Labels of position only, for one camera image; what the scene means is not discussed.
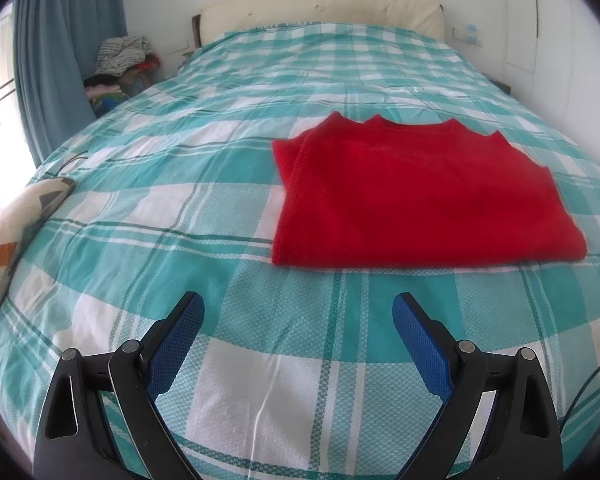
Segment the pillow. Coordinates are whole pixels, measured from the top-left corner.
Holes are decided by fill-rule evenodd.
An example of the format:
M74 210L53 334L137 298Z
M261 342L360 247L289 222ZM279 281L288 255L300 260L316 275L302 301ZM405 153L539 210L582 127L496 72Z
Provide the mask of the pillow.
M42 180L27 186L0 211L0 304L24 249L73 188L69 178Z

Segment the plaid bedspread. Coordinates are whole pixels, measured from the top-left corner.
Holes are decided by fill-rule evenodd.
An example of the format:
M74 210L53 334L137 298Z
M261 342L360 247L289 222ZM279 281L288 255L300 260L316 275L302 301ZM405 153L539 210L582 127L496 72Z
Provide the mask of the plaid bedspread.
M332 110L363 121L455 117L548 166L588 254L489 269L273 267L284 194L270 140ZM59 355L141 338L186 290L206 317L158 408L187 457L221 480L395 475L438 410L394 329L411 292L455 338L538 354L558 416L600 364L600 167L443 43L333 23L230 33L180 74L69 140L74 193L18 266L0 310L0 410L32 455ZM475 452L489 396L456 469ZM111 396L110 421L137 457ZM600 375L562 434L570 462L600 423Z

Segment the blue gripper pad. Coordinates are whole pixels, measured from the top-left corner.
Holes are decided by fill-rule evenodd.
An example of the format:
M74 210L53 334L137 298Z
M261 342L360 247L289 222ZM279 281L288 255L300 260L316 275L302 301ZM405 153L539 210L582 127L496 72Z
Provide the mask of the blue gripper pad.
M205 319L205 302L194 294L149 362L144 389L151 400L168 392Z
M447 360L400 294L394 299L393 314L395 329L407 347L427 390L446 402L453 391Z

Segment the folded red sweater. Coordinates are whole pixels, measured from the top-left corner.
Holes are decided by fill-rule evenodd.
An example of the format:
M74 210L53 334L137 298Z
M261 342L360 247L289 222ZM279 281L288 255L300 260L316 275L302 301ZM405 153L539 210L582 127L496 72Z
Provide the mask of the folded red sweater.
M361 124L334 112L272 148L286 189L275 265L490 266L586 254L548 168L499 132L456 120Z

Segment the headboard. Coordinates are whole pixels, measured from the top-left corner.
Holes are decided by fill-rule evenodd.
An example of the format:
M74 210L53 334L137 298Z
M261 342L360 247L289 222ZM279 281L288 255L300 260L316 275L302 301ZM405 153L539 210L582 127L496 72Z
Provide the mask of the headboard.
M229 30L297 22L389 25L445 39L436 0L223 0L203 7L192 25L196 46L201 46Z

